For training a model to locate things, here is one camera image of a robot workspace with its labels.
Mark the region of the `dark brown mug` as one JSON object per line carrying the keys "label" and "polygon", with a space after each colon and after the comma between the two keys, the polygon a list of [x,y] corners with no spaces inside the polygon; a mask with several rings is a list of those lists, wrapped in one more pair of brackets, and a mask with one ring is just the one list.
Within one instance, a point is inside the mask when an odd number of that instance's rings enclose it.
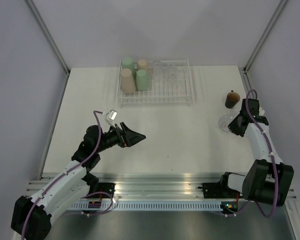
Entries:
{"label": "dark brown mug", "polygon": [[234,90],[231,90],[227,95],[226,95],[226,98],[225,98],[225,107],[227,109],[232,109],[235,107],[235,105],[241,100],[241,97],[240,95],[235,92]]}

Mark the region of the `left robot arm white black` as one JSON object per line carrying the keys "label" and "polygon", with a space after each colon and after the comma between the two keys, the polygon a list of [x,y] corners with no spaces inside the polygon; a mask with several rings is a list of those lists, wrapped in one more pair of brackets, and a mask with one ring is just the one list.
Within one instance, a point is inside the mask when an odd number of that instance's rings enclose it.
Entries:
{"label": "left robot arm white black", "polygon": [[98,195],[99,179],[90,172],[100,161],[100,152],[114,146],[129,148],[145,139],[145,135],[129,129],[124,122],[107,132],[99,125],[88,127],[63,172],[30,197],[16,200],[11,229],[26,240],[45,239],[56,220],[74,202]]}

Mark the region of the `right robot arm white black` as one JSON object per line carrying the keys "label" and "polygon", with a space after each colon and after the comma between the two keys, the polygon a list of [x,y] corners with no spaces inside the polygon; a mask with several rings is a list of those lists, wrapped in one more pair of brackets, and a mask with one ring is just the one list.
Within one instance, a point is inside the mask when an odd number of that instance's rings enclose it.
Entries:
{"label": "right robot arm white black", "polygon": [[228,129],[248,139],[254,162],[245,176],[225,172],[225,181],[218,185],[219,194],[229,198],[237,191],[245,200],[281,207],[286,201],[294,169],[284,164],[275,150],[269,122],[265,116],[260,115],[259,101],[243,99],[241,110],[230,122]]}

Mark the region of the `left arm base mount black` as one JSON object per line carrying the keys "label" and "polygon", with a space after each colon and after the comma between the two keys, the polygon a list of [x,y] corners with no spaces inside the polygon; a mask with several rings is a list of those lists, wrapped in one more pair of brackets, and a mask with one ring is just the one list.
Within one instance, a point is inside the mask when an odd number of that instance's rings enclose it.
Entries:
{"label": "left arm base mount black", "polygon": [[94,188],[90,193],[94,195],[89,196],[90,199],[110,199],[110,197],[102,192],[109,194],[111,197],[115,194],[116,184],[113,182],[99,182],[98,186]]}

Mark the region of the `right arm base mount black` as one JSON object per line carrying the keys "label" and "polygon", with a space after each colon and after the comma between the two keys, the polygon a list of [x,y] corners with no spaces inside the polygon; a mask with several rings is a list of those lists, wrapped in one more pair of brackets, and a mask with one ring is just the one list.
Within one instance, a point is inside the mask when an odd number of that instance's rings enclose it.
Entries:
{"label": "right arm base mount black", "polygon": [[236,199],[241,195],[237,190],[222,185],[220,182],[203,183],[202,192],[205,199]]}

